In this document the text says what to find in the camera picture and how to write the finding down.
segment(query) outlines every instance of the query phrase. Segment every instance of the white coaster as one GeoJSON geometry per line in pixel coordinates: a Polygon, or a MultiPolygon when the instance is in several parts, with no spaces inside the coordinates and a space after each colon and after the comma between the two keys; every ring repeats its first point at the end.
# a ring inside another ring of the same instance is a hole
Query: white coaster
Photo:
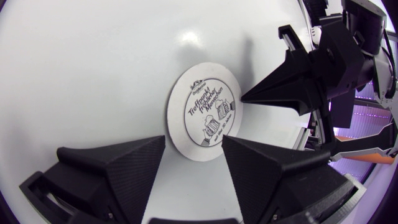
{"type": "Polygon", "coordinates": [[[234,75],[217,63],[188,69],[175,84],[167,124],[175,147],[194,161],[223,153],[223,135],[235,136],[242,121],[241,89],[234,75]]]}

